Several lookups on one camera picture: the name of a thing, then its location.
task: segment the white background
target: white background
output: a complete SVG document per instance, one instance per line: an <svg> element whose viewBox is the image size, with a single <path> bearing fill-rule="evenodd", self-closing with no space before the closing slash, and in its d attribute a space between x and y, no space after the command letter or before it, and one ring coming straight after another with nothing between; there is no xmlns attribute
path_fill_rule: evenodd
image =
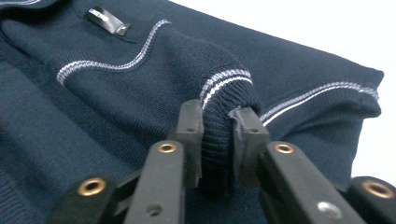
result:
<svg viewBox="0 0 396 224"><path fill-rule="evenodd" d="M396 186L396 1L173 2L385 72L378 89L382 115L364 121L352 175Z"/></svg>

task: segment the navy fabric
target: navy fabric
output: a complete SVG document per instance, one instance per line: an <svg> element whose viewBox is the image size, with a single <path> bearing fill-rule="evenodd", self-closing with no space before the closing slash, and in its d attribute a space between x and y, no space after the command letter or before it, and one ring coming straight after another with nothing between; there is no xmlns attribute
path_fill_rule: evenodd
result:
<svg viewBox="0 0 396 224"><path fill-rule="evenodd" d="M127 35L84 18L96 6ZM344 186L380 114L382 72L167 1L0 1L0 16L0 223L42 223L73 182L139 169L190 99L205 135L187 222L263 223L258 191L230 172L232 109L251 106Z"/></svg>

